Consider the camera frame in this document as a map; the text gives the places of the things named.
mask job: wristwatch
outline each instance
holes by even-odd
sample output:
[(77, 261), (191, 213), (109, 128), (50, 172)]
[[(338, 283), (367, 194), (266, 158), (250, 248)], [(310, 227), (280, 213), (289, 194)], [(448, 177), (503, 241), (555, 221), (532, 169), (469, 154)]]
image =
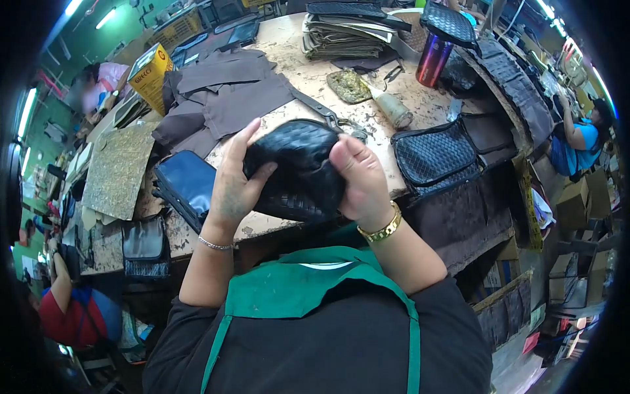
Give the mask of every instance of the wristwatch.
[(394, 219), (391, 220), (391, 222), (389, 222), (389, 224), (385, 227), (383, 227), (382, 229), (376, 231), (375, 233), (368, 233), (366, 230), (362, 229), (361, 227), (357, 226), (357, 230), (358, 232), (365, 237), (365, 239), (369, 242), (376, 242), (376, 241), (380, 241), (383, 240), (385, 238), (387, 238), (388, 236), (392, 235), (396, 229), (398, 228), (398, 226), (400, 225), (400, 220), (403, 218), (403, 213), (400, 211), (400, 208), (398, 207), (398, 204), (390, 201), (389, 202), (392, 207), (394, 208), (394, 210), (396, 211), (394, 213)]

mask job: woman in blue shirt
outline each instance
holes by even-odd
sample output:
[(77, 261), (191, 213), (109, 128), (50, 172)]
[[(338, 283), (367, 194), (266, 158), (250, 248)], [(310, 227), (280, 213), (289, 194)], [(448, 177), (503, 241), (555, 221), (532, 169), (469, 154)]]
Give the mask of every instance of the woman in blue shirt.
[(578, 171), (591, 167), (610, 138), (613, 115), (602, 98), (593, 101), (595, 108), (590, 119), (573, 122), (569, 100), (561, 95), (564, 133), (554, 135), (547, 154), (551, 164), (560, 175), (570, 177)]

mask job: person in red shirt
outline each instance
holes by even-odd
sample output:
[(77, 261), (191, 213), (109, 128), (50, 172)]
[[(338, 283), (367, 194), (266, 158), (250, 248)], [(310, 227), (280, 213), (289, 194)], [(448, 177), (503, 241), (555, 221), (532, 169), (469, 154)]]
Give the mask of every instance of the person in red shirt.
[(52, 285), (39, 302), (30, 302), (38, 311), (43, 334), (72, 347), (95, 345), (101, 338), (117, 342), (122, 332), (120, 307), (89, 286), (73, 288), (68, 268), (57, 251), (57, 240), (49, 240), (54, 269)]

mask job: wooden workbench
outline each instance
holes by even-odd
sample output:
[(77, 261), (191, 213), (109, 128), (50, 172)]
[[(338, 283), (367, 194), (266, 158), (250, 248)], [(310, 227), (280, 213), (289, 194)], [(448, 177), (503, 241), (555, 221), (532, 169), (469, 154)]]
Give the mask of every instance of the wooden workbench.
[[(283, 73), (299, 91), (315, 98), (335, 111), (339, 118), (349, 118), (364, 126), (369, 133), (367, 145), (378, 155), (385, 170), (391, 197), (396, 198), (404, 195), (407, 189), (389, 142), (390, 137), (394, 134), (394, 129), (383, 117), (374, 101), (369, 100), (356, 105), (348, 105), (337, 97), (326, 84), (326, 76), (331, 72), (339, 71), (337, 67), (328, 61), (312, 62), (304, 57), (301, 51), (304, 15), (304, 13), (293, 14), (261, 22), (256, 40), (257, 43), (250, 45), (248, 49), (264, 51), (269, 61), (277, 63), (275, 72)], [(392, 62), (383, 66), (374, 84), (383, 88), (383, 76), (396, 65), (396, 62)], [(416, 64), (404, 62), (404, 67), (406, 72), (401, 73), (392, 83), (387, 84), (387, 92), (398, 97), (413, 112), (414, 121), (410, 126), (411, 129), (426, 129), (446, 123), (451, 95), (444, 90), (427, 88), (418, 83), (415, 79)], [(500, 107), (499, 102), (494, 98), (488, 101), (464, 100), (462, 112), (492, 112), (500, 109)], [(88, 136), (88, 141), (95, 141), (96, 137), (103, 130), (112, 128), (114, 112), (112, 111), (108, 114), (94, 128)], [(322, 120), (317, 113), (303, 103), (294, 100), (264, 116), (261, 128), (254, 138), (260, 137), (278, 125), (296, 118)], [(219, 143), (206, 158), (206, 161), (216, 168), (221, 163), (226, 146), (225, 142), (226, 140), (223, 140)], [(149, 170), (146, 179), (150, 181), (153, 177), (152, 171)], [(155, 213), (159, 211), (160, 207), (161, 200), (151, 196), (150, 185), (147, 185), (140, 191), (136, 205), (136, 213), (143, 213), (140, 217)], [(250, 240), (298, 225), (301, 225), (301, 223), (252, 212), (241, 223), (234, 241)], [(171, 212), (166, 217), (166, 232), (171, 246), (172, 259), (186, 258), (192, 254), (197, 234), (176, 212)], [(111, 258), (119, 259), (118, 253), (111, 252), (109, 255), (111, 255)], [(101, 262), (97, 260), (94, 269), (84, 270), (82, 273), (97, 274), (120, 269), (122, 269), (122, 259), (116, 262)]]

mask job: silver bracelet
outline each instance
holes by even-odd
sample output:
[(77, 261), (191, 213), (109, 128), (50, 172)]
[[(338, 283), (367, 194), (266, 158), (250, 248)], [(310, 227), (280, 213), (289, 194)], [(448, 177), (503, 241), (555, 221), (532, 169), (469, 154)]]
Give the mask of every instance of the silver bracelet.
[(212, 249), (216, 249), (216, 250), (226, 251), (226, 250), (232, 250), (234, 248), (234, 244), (227, 245), (227, 246), (215, 245), (215, 244), (213, 244), (211, 242), (208, 242), (205, 239), (201, 238), (201, 236), (199, 236), (199, 241), (201, 241), (201, 243), (203, 243), (205, 246), (207, 246), (209, 248), (212, 248)]

